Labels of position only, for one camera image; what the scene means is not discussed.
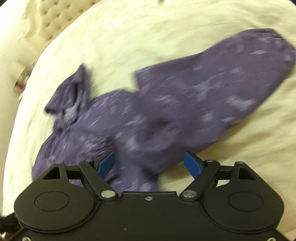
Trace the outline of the purple patterned garment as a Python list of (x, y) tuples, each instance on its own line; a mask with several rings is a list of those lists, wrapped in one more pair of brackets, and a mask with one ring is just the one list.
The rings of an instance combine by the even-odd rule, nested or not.
[(237, 33), (208, 50), (136, 71), (138, 90), (90, 97), (81, 65), (45, 107), (53, 132), (32, 168), (77, 165), (115, 152), (106, 181), (118, 193), (156, 191), (157, 176), (219, 141), (253, 112), (295, 65), (295, 48), (273, 29)]

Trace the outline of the small items on nightstand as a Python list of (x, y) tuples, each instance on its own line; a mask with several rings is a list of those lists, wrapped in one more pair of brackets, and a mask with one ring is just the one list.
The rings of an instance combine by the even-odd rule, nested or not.
[(18, 93), (22, 93), (25, 90), (27, 81), (32, 73), (35, 66), (35, 61), (32, 61), (30, 65), (24, 65), (23, 63), (17, 62), (15, 66), (16, 82), (14, 90)]

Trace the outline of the cream tufted headboard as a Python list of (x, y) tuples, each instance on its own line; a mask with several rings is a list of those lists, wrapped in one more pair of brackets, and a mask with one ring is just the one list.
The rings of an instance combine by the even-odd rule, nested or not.
[(22, 15), (27, 26), (20, 38), (38, 37), (44, 42), (50, 43), (79, 16), (97, 3), (99, 3), (97, 0), (27, 1)]

